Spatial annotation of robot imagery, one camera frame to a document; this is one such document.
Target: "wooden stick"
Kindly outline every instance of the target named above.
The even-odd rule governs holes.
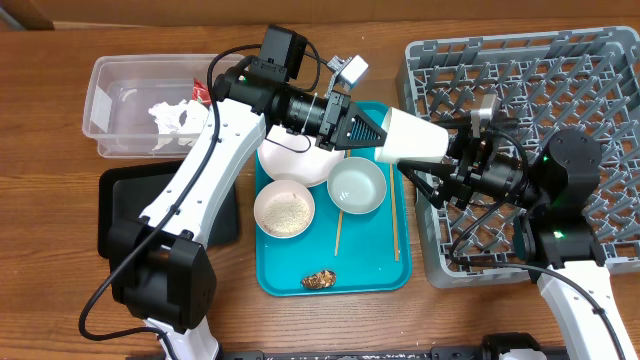
[[[347,150],[347,157],[351,156],[351,150]],[[334,256],[338,256],[338,249],[340,248],[340,234],[342,233],[342,217],[344,216],[344,211],[340,209],[340,216],[338,217],[338,232],[336,233],[336,250],[334,252]]]
[[[391,218],[393,219],[393,250],[396,261],[400,261],[398,250],[398,217],[396,216],[395,182],[393,181],[393,165],[389,164],[389,181],[391,182]]]

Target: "white cup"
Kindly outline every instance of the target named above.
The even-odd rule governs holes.
[[[438,163],[447,153],[446,129],[396,108],[389,108],[382,122],[387,132],[384,146],[375,150],[375,160],[395,164],[399,160]]]

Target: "dish rack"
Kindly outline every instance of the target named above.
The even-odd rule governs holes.
[[[596,139],[601,184],[586,214],[615,274],[640,271],[639,58],[640,38],[628,27],[425,40],[407,46],[396,82],[404,110],[427,121],[468,115],[478,96],[497,94],[500,111],[520,119],[517,137],[530,161],[558,130]],[[501,151],[515,154],[503,145]],[[461,257],[513,258],[511,222],[520,211],[503,206],[459,247]],[[464,268],[448,259],[452,241],[483,212],[437,210],[417,194],[425,272],[434,286],[528,280],[522,270]]]

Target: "blue tray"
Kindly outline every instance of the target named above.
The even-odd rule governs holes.
[[[387,106],[377,102],[359,102],[360,107],[378,124]],[[351,156],[373,161],[373,149],[352,150]],[[365,215],[344,214],[338,256],[334,256],[340,209],[331,201],[327,183],[310,188],[316,213],[307,230],[291,239],[276,239],[256,225],[256,274],[260,286],[273,296],[345,294],[367,291],[391,291],[401,288],[411,276],[407,206],[402,174],[394,166],[398,249],[393,254],[393,225],[389,196],[389,165],[376,163],[387,179],[387,196],[382,205]],[[256,156],[256,195],[272,182]],[[321,270],[332,270],[337,281],[323,290],[307,290],[303,277]]]

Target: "red object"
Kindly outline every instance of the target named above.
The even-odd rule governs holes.
[[[211,97],[209,96],[207,87],[197,79],[193,79],[193,93],[191,94],[191,99],[205,106],[211,105]]]

